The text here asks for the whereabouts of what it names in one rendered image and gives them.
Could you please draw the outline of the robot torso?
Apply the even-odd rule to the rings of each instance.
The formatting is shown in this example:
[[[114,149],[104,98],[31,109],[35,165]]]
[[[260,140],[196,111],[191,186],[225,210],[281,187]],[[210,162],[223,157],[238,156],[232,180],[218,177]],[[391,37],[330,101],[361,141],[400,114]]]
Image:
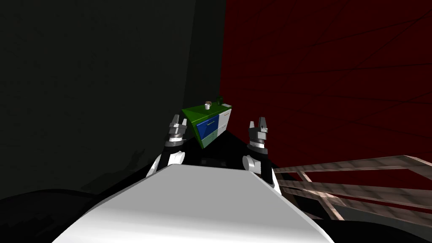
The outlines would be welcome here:
[[[246,170],[170,165],[106,198],[53,243],[334,243]]]

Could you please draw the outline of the brown wooden frame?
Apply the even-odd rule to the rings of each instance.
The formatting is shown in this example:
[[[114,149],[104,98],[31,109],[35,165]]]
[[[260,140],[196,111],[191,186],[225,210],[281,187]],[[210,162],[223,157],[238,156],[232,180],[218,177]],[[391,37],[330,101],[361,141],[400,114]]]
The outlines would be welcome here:
[[[432,190],[312,182],[307,172],[407,169],[432,180],[432,163],[406,155],[276,168],[275,173],[297,173],[302,181],[278,181],[287,193],[326,201],[432,228]]]

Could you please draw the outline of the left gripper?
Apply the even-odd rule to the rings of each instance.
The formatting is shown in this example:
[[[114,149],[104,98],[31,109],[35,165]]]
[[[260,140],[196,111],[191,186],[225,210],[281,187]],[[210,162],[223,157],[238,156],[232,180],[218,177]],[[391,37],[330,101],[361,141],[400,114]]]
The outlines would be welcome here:
[[[187,119],[184,118],[182,123],[179,123],[179,115],[176,114],[169,124],[169,135],[183,135],[187,128]]]

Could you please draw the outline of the blue drawer front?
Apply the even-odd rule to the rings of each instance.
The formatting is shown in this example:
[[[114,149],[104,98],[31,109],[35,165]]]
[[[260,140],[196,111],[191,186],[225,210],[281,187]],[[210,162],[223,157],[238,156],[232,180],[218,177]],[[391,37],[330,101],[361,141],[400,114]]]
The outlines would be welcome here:
[[[200,139],[208,137],[219,127],[219,115],[216,115],[208,120],[205,120],[196,125]]]

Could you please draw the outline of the green cabinet with drawers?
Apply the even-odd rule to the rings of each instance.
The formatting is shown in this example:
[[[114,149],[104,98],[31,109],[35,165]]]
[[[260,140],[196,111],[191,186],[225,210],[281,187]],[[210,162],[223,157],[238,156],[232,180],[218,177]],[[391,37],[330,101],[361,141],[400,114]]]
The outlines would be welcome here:
[[[210,143],[212,143],[218,136],[226,131],[230,115],[232,113],[232,106],[228,104],[217,105],[212,103],[210,110],[205,110],[204,104],[183,109],[183,114],[187,119],[188,126],[191,126],[194,137],[199,143],[200,147],[204,149]],[[208,120],[216,115],[219,115],[219,127],[213,133],[203,140],[200,139],[196,125]]]

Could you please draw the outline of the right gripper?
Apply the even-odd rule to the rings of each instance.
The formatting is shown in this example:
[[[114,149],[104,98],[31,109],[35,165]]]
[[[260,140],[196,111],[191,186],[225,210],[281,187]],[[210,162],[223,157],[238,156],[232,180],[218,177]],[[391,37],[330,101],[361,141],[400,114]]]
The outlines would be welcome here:
[[[249,139],[250,140],[266,140],[267,139],[267,124],[265,117],[259,118],[259,127],[255,127],[254,121],[249,124]]]

